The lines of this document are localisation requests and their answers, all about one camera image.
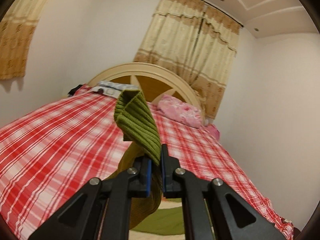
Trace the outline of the grey white patterned pillow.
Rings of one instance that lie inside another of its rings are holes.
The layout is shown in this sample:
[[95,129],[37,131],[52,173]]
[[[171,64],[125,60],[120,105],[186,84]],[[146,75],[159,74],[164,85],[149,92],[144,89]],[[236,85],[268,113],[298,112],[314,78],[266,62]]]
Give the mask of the grey white patterned pillow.
[[89,91],[117,99],[124,90],[140,90],[136,85],[116,83],[111,81],[100,81]]

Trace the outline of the black item beside bed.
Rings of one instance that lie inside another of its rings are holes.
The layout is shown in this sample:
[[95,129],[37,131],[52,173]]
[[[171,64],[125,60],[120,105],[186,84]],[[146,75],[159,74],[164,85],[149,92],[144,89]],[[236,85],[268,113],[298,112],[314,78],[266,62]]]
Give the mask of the black item beside bed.
[[81,93],[82,93],[82,89],[81,89],[82,86],[83,86],[83,85],[77,85],[76,87],[72,88],[72,89],[68,92],[67,96],[68,96],[68,97],[72,97],[72,96],[81,94]]

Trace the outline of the pink floral pillow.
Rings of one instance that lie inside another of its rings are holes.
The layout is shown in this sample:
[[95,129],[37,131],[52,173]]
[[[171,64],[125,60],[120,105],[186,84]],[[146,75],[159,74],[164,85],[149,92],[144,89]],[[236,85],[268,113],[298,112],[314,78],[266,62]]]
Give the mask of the pink floral pillow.
[[166,118],[193,128],[200,128],[203,123],[200,109],[167,94],[164,94],[157,103],[157,112]]

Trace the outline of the red white plaid bedsheet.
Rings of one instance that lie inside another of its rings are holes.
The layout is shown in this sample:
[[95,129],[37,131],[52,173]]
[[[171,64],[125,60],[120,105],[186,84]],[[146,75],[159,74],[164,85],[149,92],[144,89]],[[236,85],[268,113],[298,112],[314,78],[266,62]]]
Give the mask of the red white plaid bedsheet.
[[[1,216],[18,239],[27,239],[92,177],[112,174],[129,147],[114,122],[114,98],[88,86],[1,129]],[[293,224],[205,127],[193,128],[150,110],[161,142],[183,168],[202,179],[223,179],[269,222],[293,239]]]

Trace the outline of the beige curtain behind headboard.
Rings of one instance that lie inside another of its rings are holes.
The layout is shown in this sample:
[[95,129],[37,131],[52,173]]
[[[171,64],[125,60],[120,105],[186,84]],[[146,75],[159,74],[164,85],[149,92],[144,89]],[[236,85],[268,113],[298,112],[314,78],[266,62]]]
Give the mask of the beige curtain behind headboard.
[[134,61],[164,67],[188,83],[215,119],[238,50],[241,25],[202,0],[160,0]]

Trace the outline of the beige curtain at side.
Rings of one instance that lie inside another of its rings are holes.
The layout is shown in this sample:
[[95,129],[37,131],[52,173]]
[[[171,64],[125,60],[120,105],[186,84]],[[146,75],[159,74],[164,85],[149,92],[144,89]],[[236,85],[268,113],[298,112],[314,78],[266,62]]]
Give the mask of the beige curtain at side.
[[1,80],[25,76],[29,46],[49,0],[15,0],[1,20]]

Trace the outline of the cream wooden headboard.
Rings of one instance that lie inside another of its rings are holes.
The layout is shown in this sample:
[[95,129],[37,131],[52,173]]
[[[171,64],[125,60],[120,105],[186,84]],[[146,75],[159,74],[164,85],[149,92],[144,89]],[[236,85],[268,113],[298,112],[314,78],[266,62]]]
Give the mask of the cream wooden headboard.
[[103,80],[136,85],[149,102],[157,103],[163,94],[170,94],[201,108],[199,98],[186,81],[155,64],[133,62],[114,66],[95,76],[88,85],[93,87]]

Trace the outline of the green striped knit sweater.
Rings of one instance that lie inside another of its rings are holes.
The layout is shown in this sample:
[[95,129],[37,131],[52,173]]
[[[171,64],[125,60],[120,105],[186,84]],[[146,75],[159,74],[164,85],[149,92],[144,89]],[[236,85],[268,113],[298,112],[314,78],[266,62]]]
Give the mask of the green striped knit sweater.
[[182,208],[159,209],[162,200],[162,178],[159,168],[161,140],[159,132],[141,90],[124,90],[116,101],[114,120],[130,141],[118,168],[109,178],[131,167],[136,158],[147,155],[151,159],[151,193],[147,198],[132,198],[130,229],[155,235],[184,233]]

